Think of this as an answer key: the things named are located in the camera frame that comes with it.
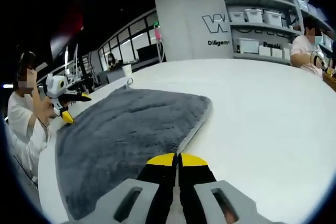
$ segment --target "white shirt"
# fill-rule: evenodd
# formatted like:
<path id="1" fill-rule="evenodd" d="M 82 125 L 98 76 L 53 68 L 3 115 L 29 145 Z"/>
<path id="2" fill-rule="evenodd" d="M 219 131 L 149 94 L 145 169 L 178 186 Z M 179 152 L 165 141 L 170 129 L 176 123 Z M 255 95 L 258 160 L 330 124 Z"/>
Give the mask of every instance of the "white shirt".
<path id="1" fill-rule="evenodd" d="M 28 126 L 33 114 L 33 99 L 29 94 L 20 97 L 13 92 L 8 101 L 8 124 L 17 137 L 24 143 L 28 143 L 33 134 L 33 128 Z"/>
<path id="2" fill-rule="evenodd" d="M 315 50 L 316 52 L 318 52 L 318 54 L 324 58 L 324 54 L 320 48 L 320 46 L 314 46 L 312 45 L 308 38 L 305 35 L 299 35 L 298 37 L 295 38 L 295 40 L 293 41 L 293 46 L 292 49 L 290 51 L 290 55 L 294 55 L 294 54 L 311 54 L 311 52 Z M 301 69 L 314 73 L 316 75 L 318 75 L 319 77 L 322 78 L 322 69 L 317 68 L 314 64 L 313 61 L 314 59 L 311 59 L 312 63 L 309 64 L 305 64 L 301 66 Z"/>
<path id="3" fill-rule="evenodd" d="M 15 156 L 30 178 L 37 177 L 40 152 L 47 146 L 49 132 L 37 119 L 28 143 L 22 142 L 5 124 L 10 156 Z"/>

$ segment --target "dark ceiling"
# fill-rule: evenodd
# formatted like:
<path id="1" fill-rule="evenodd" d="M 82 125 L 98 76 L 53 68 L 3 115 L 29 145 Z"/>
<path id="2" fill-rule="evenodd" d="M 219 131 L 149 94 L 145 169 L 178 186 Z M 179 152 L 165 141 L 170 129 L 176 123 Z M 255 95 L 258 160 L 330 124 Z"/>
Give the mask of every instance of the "dark ceiling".
<path id="1" fill-rule="evenodd" d="M 330 10 L 328 0 L 313 1 Z M 22 49 L 33 50 L 40 62 L 52 62 L 50 40 L 64 25 L 75 22 L 67 18 L 72 17 L 69 10 L 75 4 L 83 13 L 85 51 L 98 48 L 132 19 L 155 7 L 154 0 L 4 0 L 2 67 L 8 74 L 2 82 L 11 82 L 17 52 Z"/>

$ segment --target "pink shirt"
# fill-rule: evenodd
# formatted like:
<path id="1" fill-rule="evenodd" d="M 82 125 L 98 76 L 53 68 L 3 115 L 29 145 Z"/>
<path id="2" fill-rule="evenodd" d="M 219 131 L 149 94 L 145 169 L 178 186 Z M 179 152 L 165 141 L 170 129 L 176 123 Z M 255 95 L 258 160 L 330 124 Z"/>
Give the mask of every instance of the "pink shirt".
<path id="1" fill-rule="evenodd" d="M 318 54 L 320 54 L 324 58 L 324 55 L 321 51 L 320 46 L 312 45 L 305 35 L 299 35 L 293 41 L 293 46 L 292 46 L 292 49 L 290 51 L 290 55 L 294 55 L 294 54 L 308 54 L 308 55 L 311 55 L 311 52 L 313 50 L 317 51 Z M 305 71 L 308 71 L 308 72 L 311 72 L 311 73 L 314 73 L 314 74 L 316 74 L 316 75 L 318 75 L 319 77 L 322 78 L 322 73 L 323 73 L 322 69 L 317 68 L 313 64 L 313 61 L 314 61 L 313 58 L 311 59 L 311 61 L 312 61 L 312 63 L 302 65 L 301 69 L 303 69 Z"/>

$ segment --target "white robot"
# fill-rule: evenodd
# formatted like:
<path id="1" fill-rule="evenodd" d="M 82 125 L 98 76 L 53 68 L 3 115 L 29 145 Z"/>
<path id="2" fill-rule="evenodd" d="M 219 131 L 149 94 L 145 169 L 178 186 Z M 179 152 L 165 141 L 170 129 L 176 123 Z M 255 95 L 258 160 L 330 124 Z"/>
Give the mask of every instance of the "white robot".
<path id="1" fill-rule="evenodd" d="M 71 91 L 67 89 L 68 82 L 64 76 L 53 76 L 48 74 L 46 80 L 47 93 L 54 105 L 54 112 L 61 116 L 66 123 L 74 123 L 74 119 L 68 111 L 68 107 L 63 107 L 61 102 L 66 103 L 70 101 L 91 101 L 91 98 L 85 93 Z"/>

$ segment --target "gray gripper frame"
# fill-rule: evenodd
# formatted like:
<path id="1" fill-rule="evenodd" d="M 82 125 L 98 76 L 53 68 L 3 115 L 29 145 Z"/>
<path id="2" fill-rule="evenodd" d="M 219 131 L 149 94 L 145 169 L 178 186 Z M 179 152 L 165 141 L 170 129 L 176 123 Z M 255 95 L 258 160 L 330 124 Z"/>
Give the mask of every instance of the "gray gripper frame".
<path id="1" fill-rule="evenodd" d="M 197 184 L 194 188 L 201 201 L 207 224 L 227 224 L 216 197 L 220 197 L 233 210 L 238 218 L 235 224 L 284 224 L 272 222 L 260 215 L 256 203 L 226 181 Z"/>
<path id="2" fill-rule="evenodd" d="M 102 196 L 92 213 L 63 224 L 145 224 L 158 188 L 158 184 L 127 179 Z"/>

